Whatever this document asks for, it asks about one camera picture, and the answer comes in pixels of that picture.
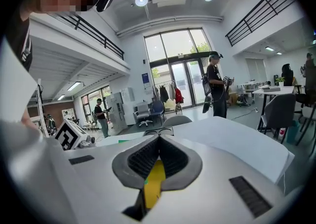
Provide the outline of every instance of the floor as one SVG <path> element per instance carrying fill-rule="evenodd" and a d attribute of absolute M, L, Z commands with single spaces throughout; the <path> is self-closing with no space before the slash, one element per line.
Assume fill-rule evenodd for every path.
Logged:
<path fill-rule="evenodd" d="M 259 123 L 259 119 L 261 116 L 261 110 L 263 105 L 263 99 L 257 98 L 256 103 L 252 104 L 248 107 L 239 107 L 239 106 L 231 106 L 228 108 L 227 111 L 227 119 L 234 120 L 237 123 L 241 123 L 243 125 L 246 125 L 248 127 L 256 129 Z M 297 107 L 295 110 L 300 110 L 300 104 L 297 103 Z M 192 121 L 198 121 L 202 119 L 206 119 L 208 117 L 213 116 L 212 108 L 207 113 L 202 113 L 202 106 L 186 109 L 183 110 L 183 115 L 189 117 Z M 172 116 L 176 116 L 175 113 L 169 113 L 165 115 L 165 119 L 168 119 Z M 295 120 L 298 119 L 298 114 L 295 114 Z M 285 194 L 288 194 L 291 190 L 294 188 L 302 185 L 306 179 L 306 177 L 309 174 L 309 170 L 311 168 L 312 160 L 316 157 L 315 153 L 312 155 L 311 158 L 309 158 L 309 153 L 313 146 L 313 134 L 314 134 L 314 126 L 310 125 L 308 131 L 306 132 L 303 140 L 299 144 L 299 146 L 295 146 L 293 144 L 289 144 L 287 142 L 284 142 L 283 145 L 291 151 L 295 158 L 293 162 L 291 163 L 290 167 L 285 172 Z M 116 135 L 116 132 L 113 131 L 113 129 L 109 126 L 109 134 L 110 135 Z M 133 125 L 126 130 L 120 132 L 119 134 L 131 134 L 131 133 L 137 133 L 137 132 L 144 132 L 146 130 L 151 129 L 157 129 L 160 128 L 160 120 L 157 119 L 157 121 L 154 121 L 154 124 L 149 124 L 147 127 L 145 125 L 142 125 L 141 127 L 138 126 L 138 124 Z M 93 136 L 96 137 L 96 140 L 102 139 L 102 132 L 101 130 L 98 130 L 97 132 L 92 133 Z M 273 133 L 267 132 L 267 136 L 273 138 Z M 300 133 L 296 136 L 296 140 L 298 140 L 300 136 Z M 281 180 L 278 183 L 278 186 L 284 190 L 284 177 L 281 178 Z"/>

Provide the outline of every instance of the yellow part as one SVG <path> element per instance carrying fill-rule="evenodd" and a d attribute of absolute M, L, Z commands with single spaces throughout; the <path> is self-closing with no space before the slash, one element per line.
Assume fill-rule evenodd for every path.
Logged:
<path fill-rule="evenodd" d="M 152 208 L 160 198 L 160 185 L 166 179 L 161 160 L 157 160 L 144 185 L 146 208 Z"/>

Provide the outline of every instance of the red jacket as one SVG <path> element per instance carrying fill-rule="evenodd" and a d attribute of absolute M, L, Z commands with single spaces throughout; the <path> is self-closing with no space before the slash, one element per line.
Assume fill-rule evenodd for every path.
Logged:
<path fill-rule="evenodd" d="M 175 92 L 176 92 L 176 103 L 182 103 L 183 97 L 182 97 L 181 91 L 178 88 L 176 88 Z"/>

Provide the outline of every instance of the balcony railing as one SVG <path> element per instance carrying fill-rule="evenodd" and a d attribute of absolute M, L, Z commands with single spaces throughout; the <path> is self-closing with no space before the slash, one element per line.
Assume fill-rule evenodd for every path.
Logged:
<path fill-rule="evenodd" d="M 60 20 L 61 22 L 73 27 L 79 32 L 83 32 L 94 41 L 102 45 L 105 49 L 109 49 L 124 60 L 124 52 L 111 40 L 109 40 L 103 33 L 97 30 L 94 26 L 85 21 L 78 15 L 61 15 L 61 14 L 50 14 L 52 17 Z"/>
<path fill-rule="evenodd" d="M 295 0 L 261 0 L 225 37 L 234 46 L 294 2 Z"/>

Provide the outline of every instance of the potted plant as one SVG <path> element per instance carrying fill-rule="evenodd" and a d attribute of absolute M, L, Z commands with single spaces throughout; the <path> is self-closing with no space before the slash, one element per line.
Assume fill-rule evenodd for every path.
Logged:
<path fill-rule="evenodd" d="M 284 81 L 285 81 L 284 77 L 276 78 L 276 83 L 278 83 L 280 87 L 284 86 Z"/>

